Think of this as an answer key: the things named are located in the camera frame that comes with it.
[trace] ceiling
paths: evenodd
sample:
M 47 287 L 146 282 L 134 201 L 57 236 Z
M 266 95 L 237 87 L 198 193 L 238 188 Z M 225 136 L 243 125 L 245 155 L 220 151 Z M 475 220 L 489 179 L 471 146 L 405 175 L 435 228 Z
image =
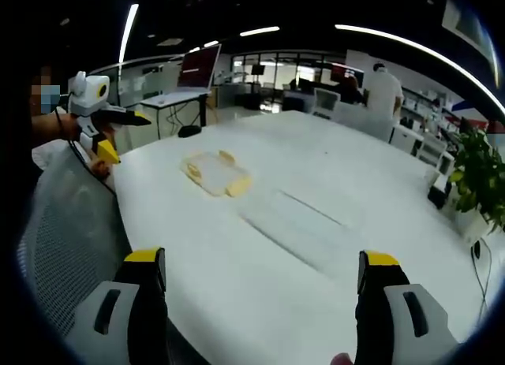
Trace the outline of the ceiling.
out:
M 310 49 L 345 53 L 363 50 L 414 69 L 468 99 L 489 119 L 503 117 L 496 105 L 465 77 L 435 58 L 389 39 L 341 32 L 335 24 L 352 24 L 390 32 L 444 54 L 469 70 L 505 103 L 487 61 L 456 35 L 441 27 L 446 0 L 62 0 L 44 10 L 51 43 L 70 75 L 118 61 L 129 7 L 139 4 L 125 60 L 180 54 L 218 40 L 223 52 Z M 505 59 L 505 29 L 496 0 L 471 2 Z M 68 24 L 60 23 L 69 18 Z M 278 32 L 240 37 L 248 29 L 276 25 Z M 174 47 L 158 47 L 182 38 Z

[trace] green leaves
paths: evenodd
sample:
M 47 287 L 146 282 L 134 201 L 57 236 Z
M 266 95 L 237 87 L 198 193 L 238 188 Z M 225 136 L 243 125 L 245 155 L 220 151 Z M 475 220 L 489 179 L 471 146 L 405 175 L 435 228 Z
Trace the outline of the green leaves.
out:
M 463 149 L 456 155 L 456 170 L 449 178 L 461 195 L 456 210 L 478 208 L 493 222 L 493 230 L 505 226 L 505 165 L 489 146 L 484 132 L 461 134 Z

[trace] potted plant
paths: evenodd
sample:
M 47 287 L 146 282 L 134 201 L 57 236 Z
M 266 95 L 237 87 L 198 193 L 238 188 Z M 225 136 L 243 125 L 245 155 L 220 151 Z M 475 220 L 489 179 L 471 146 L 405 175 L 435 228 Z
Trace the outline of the potted plant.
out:
M 505 226 L 505 165 L 482 131 L 461 134 L 449 181 L 458 188 L 456 225 L 473 245 L 483 235 Z

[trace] face mask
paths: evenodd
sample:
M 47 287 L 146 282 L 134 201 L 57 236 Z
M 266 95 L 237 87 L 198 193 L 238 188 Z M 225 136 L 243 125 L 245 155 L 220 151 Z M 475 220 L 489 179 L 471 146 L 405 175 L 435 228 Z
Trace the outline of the face mask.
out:
M 42 114 L 49 114 L 59 102 L 59 85 L 40 85 L 40 111 Z

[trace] long curved ceiling light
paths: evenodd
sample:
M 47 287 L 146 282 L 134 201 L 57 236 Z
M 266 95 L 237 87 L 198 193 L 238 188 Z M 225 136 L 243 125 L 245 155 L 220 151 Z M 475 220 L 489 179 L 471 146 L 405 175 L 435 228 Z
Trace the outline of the long curved ceiling light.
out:
M 483 85 L 474 75 L 472 75 L 466 69 L 464 69 L 460 65 L 454 63 L 451 59 L 446 58 L 442 54 L 439 54 L 438 52 L 436 52 L 432 49 L 429 49 L 419 43 L 415 43 L 411 40 L 402 38 L 401 36 L 389 34 L 387 32 L 380 32 L 378 30 L 373 30 L 371 28 L 360 28 L 359 26 L 349 26 L 348 24 L 336 24 L 335 27 L 338 30 L 348 30 L 351 32 L 363 32 L 365 34 L 378 35 L 378 36 L 382 36 L 384 38 L 396 40 L 397 42 L 404 43 L 407 46 L 417 48 L 418 50 L 421 50 L 421 51 L 425 52 L 426 54 L 430 54 L 430 55 L 434 56 L 435 58 L 443 61 L 447 65 L 450 65 L 452 68 L 456 69 L 463 76 L 465 76 L 467 79 L 472 81 L 475 85 L 477 85 L 498 106 L 498 108 L 501 110 L 503 115 L 505 115 L 505 106 L 503 106 L 501 104 L 501 102 L 495 97 L 495 95 L 493 95 L 491 93 L 491 91 L 489 89 L 487 89 L 485 87 L 485 85 Z
M 128 43 L 129 32 L 132 31 L 133 20 L 139 9 L 139 4 L 133 4 L 129 8 L 128 18 L 126 18 L 125 31 L 123 32 L 123 40 L 121 41 L 121 49 L 119 50 L 119 63 L 125 60 L 126 44 Z
M 255 34 L 261 34 L 263 32 L 276 32 L 280 30 L 279 26 L 272 26 L 270 28 L 257 28 L 256 30 L 250 30 L 248 32 L 241 32 L 240 36 L 249 36 Z

